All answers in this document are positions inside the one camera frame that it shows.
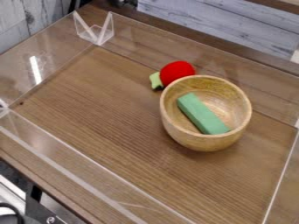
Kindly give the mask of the green rectangular block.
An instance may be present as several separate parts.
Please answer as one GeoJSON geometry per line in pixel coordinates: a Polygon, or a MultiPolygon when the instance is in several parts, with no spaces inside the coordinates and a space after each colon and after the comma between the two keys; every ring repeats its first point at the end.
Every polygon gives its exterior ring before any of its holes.
{"type": "Polygon", "coordinates": [[[228,126],[194,93],[180,96],[176,99],[176,105],[204,135],[219,135],[230,132],[228,126]]]}

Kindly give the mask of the brown wooden bowl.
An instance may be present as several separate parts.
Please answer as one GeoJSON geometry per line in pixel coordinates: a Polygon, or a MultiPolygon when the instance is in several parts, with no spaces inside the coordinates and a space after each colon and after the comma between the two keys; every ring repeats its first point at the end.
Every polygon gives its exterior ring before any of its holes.
{"type": "Polygon", "coordinates": [[[252,106],[244,91],[230,81],[210,75],[194,75],[174,81],[160,96],[163,127],[179,145],[194,151],[220,151],[243,136],[252,116],[252,106]],[[206,135],[178,107],[178,99],[195,94],[204,106],[223,121],[230,131],[206,135]]]}

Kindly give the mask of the red plush toy with leaf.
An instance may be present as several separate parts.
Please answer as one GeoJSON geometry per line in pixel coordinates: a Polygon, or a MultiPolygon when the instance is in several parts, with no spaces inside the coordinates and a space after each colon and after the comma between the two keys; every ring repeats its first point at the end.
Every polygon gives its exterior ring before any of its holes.
{"type": "Polygon", "coordinates": [[[195,75],[195,68],[190,62],[180,60],[168,63],[160,71],[150,75],[151,88],[166,88],[174,81],[191,75],[195,75]]]}

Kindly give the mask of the black metal table leg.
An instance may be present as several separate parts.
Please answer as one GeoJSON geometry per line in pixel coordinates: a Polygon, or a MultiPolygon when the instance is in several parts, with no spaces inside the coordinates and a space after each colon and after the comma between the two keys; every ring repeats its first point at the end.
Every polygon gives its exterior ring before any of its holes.
{"type": "Polygon", "coordinates": [[[43,191],[34,185],[26,194],[26,215],[40,224],[67,224],[64,220],[42,204],[43,191]]]}

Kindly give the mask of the clear acrylic tray wall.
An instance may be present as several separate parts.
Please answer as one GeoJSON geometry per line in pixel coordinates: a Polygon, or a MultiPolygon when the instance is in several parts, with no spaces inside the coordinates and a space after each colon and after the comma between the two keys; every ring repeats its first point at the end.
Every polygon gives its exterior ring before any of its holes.
{"type": "Polygon", "coordinates": [[[0,159],[91,224],[299,224],[298,76],[87,7],[0,55],[0,102],[0,159]],[[164,129],[150,75],[180,60],[251,102],[223,150],[164,129]]]}

